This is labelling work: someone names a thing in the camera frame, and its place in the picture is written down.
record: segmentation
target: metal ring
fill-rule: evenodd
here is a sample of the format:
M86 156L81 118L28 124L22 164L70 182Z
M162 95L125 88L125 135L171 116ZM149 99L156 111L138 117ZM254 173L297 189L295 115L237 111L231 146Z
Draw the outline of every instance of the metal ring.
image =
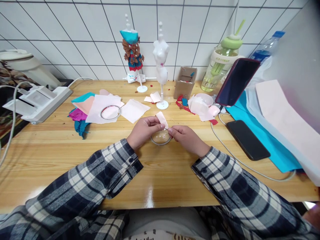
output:
M171 141L171 137L169 137L168 141L166 141L165 143L156 143L156 142L152 139L152 135L151 135L150 139L151 139L151 142L153 142L155 145L158 145L158 146L166 145L168 142Z
M106 110L108 107L117 107L117 108L119 108L118 116L116 116L116 117L114 117L114 118L110 118L110 119L104 118L104 117L102 116L102 113L103 113L103 111ZM100 112L100 117L103 118L103 119L105 119L105 120L113 120L113 119L118 118L118 117L121 115L121 112L122 112L122 111L121 111L121 108L120 108L119 106L117 106L117 105L109 105L109 106L106 106L104 109L102 109L102 111Z

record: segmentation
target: shirt sleeve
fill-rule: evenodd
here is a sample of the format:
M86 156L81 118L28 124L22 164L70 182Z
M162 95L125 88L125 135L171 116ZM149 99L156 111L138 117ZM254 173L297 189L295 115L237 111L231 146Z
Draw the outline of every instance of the shirt sleeve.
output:
M1 220L0 238L46 239L75 217L91 216L143 168L126 139L95 152Z
M192 170L218 199L224 220L237 236L318 239L317 231L288 201L214 147Z

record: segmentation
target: white bowl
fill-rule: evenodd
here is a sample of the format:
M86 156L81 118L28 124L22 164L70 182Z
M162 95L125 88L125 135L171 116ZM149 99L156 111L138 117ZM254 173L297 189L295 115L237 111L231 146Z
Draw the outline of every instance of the white bowl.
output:
M196 97L200 97L209 107L213 104L213 98L205 93L198 93Z

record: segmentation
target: plaid shirt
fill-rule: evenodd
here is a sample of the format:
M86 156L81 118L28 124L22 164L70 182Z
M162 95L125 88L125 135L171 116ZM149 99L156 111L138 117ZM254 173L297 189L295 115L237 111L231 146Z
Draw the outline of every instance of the plaid shirt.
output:
M37 197L2 215L0 239L121 239L127 213L98 211L142 170L125 139L95 152ZM319 239L294 207L211 148L192 170L221 206L199 207L212 239Z

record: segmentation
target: dress form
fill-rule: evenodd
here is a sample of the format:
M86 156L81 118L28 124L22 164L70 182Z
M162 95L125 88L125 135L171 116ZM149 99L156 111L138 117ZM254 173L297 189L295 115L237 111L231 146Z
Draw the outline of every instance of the dress form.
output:
M125 15L125 17L126 17L126 26L127 26L127 28L122 30L122 31L123 32L129 32L129 33L138 33L136 30L131 29L127 14ZM142 85L142 81L141 81L141 77L140 77L140 74L139 74L139 70L130 71L130 74L132 74L134 76L137 76L137 79L138 79L138 81L140 83L140 86L137 87L137 91L140 92L140 93L146 92L148 90L148 87Z
M154 50L153 50L153 56L156 61L156 76L157 81L161 85L161 102L157 103L157 108L159 109L167 109L169 104L167 101L163 100L163 85L167 83L168 80L168 71L165 68L164 64L167 60L167 56L169 53L169 45L166 43L166 41L163 39L162 34L162 22L159 22L159 36L158 40L153 43Z

